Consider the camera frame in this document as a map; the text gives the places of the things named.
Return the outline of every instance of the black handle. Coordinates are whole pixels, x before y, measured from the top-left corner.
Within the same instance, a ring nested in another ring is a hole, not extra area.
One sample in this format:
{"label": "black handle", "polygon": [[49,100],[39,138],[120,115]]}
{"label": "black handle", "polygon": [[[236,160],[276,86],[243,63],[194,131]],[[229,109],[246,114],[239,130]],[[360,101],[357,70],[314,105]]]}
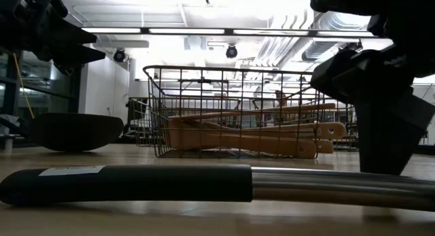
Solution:
{"label": "black handle", "polygon": [[10,205],[79,201],[252,200],[249,165],[137,165],[29,169],[0,183]]}

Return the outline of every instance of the wooden floor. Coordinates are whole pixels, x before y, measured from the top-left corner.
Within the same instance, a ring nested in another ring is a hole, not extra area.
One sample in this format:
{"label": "wooden floor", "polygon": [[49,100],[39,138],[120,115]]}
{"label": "wooden floor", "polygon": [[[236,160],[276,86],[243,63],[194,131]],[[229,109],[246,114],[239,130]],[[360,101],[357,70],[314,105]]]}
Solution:
{"label": "wooden floor", "polygon": [[[28,168],[76,165],[233,163],[267,167],[358,171],[358,154],[339,152],[317,160],[210,160],[155,158],[154,149],[109,145],[66,155],[44,148],[0,156],[0,178]],[[412,157],[404,175],[435,180],[435,157]],[[0,235],[434,235],[435,213],[351,205],[254,201],[98,202],[49,208],[0,203]]]}

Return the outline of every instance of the wooden spatula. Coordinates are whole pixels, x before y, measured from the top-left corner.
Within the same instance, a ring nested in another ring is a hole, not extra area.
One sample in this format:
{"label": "wooden spatula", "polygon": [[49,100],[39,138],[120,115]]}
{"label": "wooden spatula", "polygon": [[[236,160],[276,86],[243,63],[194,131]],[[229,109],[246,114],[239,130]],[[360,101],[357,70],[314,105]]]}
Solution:
{"label": "wooden spatula", "polygon": [[341,122],[292,124],[281,127],[262,127],[233,129],[222,127],[218,124],[209,122],[186,121],[191,127],[205,129],[208,131],[221,131],[230,134],[256,135],[265,137],[285,137],[285,138],[318,138],[318,139],[340,139],[346,135],[346,127]]}
{"label": "wooden spatula", "polygon": [[272,107],[268,109],[259,110],[237,110],[232,112],[216,112],[216,113],[204,113],[201,115],[182,115],[182,116],[170,116],[170,120],[202,120],[208,118],[217,117],[229,117],[229,116],[242,116],[242,115],[252,115],[252,114],[267,114],[267,113],[298,113],[299,110],[302,112],[323,110],[323,109],[333,109],[335,108],[335,103],[325,103],[320,105],[301,105],[301,106],[291,106],[291,107]]}
{"label": "wooden spatula", "polygon": [[237,148],[285,156],[313,158],[316,145],[313,140],[276,137],[258,137],[250,135],[221,134],[204,131],[189,124],[170,120],[169,145],[177,150],[204,150],[214,147]]}

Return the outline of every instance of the black object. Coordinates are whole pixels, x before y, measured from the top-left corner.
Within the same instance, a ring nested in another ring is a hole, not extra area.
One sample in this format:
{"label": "black object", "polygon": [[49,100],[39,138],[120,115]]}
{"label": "black object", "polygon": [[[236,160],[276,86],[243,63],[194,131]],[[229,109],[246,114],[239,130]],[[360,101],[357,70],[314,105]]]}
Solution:
{"label": "black object", "polygon": [[118,63],[124,63],[127,61],[128,57],[125,54],[125,49],[117,49],[114,54],[114,60]]}
{"label": "black object", "polygon": [[117,140],[123,126],[122,120],[116,117],[47,113],[31,122],[29,137],[51,150],[81,152]]}
{"label": "black object", "polygon": [[319,65],[311,79],[313,88],[355,105],[362,172],[399,175],[435,113],[435,107],[413,96],[411,88],[414,77],[435,72],[435,43],[427,40],[432,32],[415,30],[435,14],[431,2],[311,0],[318,12],[372,16],[368,30],[394,42],[381,51],[343,48]]}
{"label": "black object", "polygon": [[100,171],[98,167],[94,170],[94,173],[75,175],[61,175],[68,172],[65,169],[54,171],[52,175],[41,174],[45,169],[18,171],[0,184],[0,200],[10,205],[74,201],[252,200],[249,165],[107,166]]}
{"label": "black object", "polygon": [[63,20],[67,15],[61,0],[0,0],[0,53],[31,51],[39,60],[53,60],[67,75],[104,59],[104,53],[82,45],[97,37]]}
{"label": "black object", "polygon": [[226,50],[226,57],[227,58],[235,58],[237,56],[237,49],[235,45],[229,45],[228,49]]}

